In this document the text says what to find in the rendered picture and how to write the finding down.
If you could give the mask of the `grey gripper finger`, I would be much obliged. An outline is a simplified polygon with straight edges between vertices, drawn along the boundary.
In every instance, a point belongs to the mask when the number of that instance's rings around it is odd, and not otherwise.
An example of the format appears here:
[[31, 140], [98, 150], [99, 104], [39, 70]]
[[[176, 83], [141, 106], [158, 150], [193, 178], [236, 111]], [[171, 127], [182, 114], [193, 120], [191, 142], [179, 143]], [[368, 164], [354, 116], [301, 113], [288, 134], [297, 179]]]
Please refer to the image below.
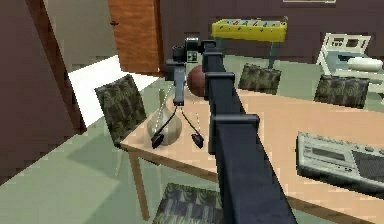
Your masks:
[[151, 145], [156, 149], [161, 145], [164, 140], [165, 134], [163, 130], [168, 126], [170, 121], [174, 118], [176, 111], [171, 112], [168, 108], [163, 108], [159, 111], [154, 125], [151, 127], [152, 137]]
[[203, 138], [203, 136], [196, 129], [196, 127], [191, 123], [191, 121], [187, 118], [187, 116], [184, 113], [184, 110], [180, 109], [180, 111], [181, 111], [181, 114], [182, 114], [183, 118], [187, 121], [187, 123], [190, 126], [190, 128], [194, 131], [194, 133], [191, 135], [191, 138], [192, 138], [194, 144], [198, 148], [202, 148], [204, 146], [204, 138]]

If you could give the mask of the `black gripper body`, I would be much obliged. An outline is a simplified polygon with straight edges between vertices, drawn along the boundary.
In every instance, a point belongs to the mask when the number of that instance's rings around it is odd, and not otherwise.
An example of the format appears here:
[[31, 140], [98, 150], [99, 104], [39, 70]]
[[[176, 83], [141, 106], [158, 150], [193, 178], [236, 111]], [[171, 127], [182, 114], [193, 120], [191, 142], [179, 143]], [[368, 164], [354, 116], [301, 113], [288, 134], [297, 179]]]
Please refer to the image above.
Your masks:
[[184, 86], [185, 86], [185, 48], [174, 46], [172, 57], [166, 60], [166, 81], [172, 81], [175, 87], [173, 103], [175, 106], [184, 105]]

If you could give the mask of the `grey green vase jar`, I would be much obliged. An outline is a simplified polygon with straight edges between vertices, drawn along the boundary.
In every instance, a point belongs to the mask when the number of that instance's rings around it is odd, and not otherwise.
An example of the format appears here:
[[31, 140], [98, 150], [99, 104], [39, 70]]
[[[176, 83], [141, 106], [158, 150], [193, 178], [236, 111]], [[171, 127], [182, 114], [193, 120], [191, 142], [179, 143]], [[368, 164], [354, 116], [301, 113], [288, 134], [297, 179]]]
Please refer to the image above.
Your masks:
[[[159, 111], [163, 108], [168, 108], [166, 106], [166, 99], [167, 99], [167, 95], [165, 94], [165, 91], [163, 89], [160, 89], [159, 90], [159, 108], [147, 123], [147, 132], [149, 134], [150, 140], [152, 137], [151, 127], [154, 125], [154, 122], [157, 119]], [[167, 146], [175, 143], [176, 140], [180, 137], [181, 131], [182, 131], [182, 122], [180, 118], [176, 116], [176, 113], [175, 113], [174, 118], [170, 121], [168, 126], [163, 130], [165, 137], [161, 145]]]

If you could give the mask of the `green patterned dining chair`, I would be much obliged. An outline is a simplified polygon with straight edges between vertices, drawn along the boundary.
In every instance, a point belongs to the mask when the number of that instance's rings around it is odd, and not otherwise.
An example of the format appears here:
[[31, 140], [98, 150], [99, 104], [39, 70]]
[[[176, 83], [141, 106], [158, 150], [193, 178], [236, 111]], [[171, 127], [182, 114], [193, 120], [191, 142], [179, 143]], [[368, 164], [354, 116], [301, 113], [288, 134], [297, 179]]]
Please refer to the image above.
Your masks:
[[115, 147], [146, 120], [142, 96], [128, 74], [112, 83], [95, 88], [105, 121]]
[[370, 81], [367, 78], [322, 75], [314, 101], [363, 109], [369, 84]]
[[152, 224], [224, 224], [220, 193], [169, 183]]
[[238, 84], [239, 89], [276, 95], [282, 72], [246, 63]]

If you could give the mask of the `brown basketball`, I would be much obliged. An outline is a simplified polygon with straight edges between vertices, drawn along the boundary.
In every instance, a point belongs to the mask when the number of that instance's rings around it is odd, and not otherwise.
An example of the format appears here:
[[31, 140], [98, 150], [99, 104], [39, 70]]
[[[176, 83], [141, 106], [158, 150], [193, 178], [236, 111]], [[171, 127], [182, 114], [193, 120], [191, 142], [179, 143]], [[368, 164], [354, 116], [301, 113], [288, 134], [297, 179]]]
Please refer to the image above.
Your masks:
[[195, 66], [187, 77], [187, 85], [191, 93], [197, 97], [204, 96], [205, 90], [205, 73], [202, 71], [202, 66]]

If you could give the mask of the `orange wooden room door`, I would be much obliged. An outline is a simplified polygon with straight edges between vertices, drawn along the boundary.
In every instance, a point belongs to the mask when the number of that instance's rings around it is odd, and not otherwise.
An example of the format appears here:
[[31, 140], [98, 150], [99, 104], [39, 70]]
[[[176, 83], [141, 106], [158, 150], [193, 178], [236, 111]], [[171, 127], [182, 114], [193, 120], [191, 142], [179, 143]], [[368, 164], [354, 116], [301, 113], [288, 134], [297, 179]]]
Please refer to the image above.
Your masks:
[[164, 52], [160, 0], [108, 0], [121, 70], [163, 75]]

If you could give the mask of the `yellow foosball table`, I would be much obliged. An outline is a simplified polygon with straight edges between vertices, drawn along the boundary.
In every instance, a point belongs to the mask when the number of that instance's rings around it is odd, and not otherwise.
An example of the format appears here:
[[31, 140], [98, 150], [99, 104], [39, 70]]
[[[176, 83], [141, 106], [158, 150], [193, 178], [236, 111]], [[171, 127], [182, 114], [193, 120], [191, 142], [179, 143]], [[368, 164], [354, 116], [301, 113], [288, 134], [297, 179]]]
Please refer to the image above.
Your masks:
[[285, 41], [288, 28], [287, 18], [282, 21], [253, 19], [221, 19], [211, 25], [211, 36], [221, 39], [269, 42], [268, 68], [272, 69], [277, 46]]

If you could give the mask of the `light wooden dining table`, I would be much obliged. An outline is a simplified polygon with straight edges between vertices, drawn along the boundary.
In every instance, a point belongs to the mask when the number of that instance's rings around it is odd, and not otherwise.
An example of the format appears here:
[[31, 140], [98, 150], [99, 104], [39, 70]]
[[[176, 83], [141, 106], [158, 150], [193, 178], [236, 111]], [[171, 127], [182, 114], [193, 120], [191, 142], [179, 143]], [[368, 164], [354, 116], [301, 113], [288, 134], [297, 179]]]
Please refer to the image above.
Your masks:
[[[260, 116], [259, 136], [290, 205], [338, 224], [384, 224], [384, 200], [348, 191], [296, 173], [295, 145], [300, 131], [384, 149], [384, 113], [240, 90], [249, 113]], [[216, 162], [191, 140], [182, 123], [177, 141], [154, 150], [142, 123], [122, 141], [127, 149], [141, 216], [150, 219], [139, 160], [150, 160], [212, 182]]]

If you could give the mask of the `grey radio cassette player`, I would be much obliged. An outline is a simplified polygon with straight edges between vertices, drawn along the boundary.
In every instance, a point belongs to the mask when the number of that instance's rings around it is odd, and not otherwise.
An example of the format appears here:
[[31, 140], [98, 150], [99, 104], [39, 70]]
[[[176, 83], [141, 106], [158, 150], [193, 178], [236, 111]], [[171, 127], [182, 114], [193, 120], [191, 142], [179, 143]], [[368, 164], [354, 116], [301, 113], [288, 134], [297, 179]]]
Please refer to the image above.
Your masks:
[[384, 198], [384, 148], [299, 132], [296, 170], [304, 177]]

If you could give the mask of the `white pillow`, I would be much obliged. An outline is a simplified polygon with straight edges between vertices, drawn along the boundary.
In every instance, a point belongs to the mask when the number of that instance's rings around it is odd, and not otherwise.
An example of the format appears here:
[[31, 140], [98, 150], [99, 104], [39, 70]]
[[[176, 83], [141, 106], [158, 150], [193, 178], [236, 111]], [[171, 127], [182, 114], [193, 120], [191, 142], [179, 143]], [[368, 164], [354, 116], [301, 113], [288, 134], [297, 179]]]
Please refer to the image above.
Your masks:
[[379, 72], [382, 70], [384, 63], [378, 59], [354, 57], [347, 61], [347, 65], [352, 70]]

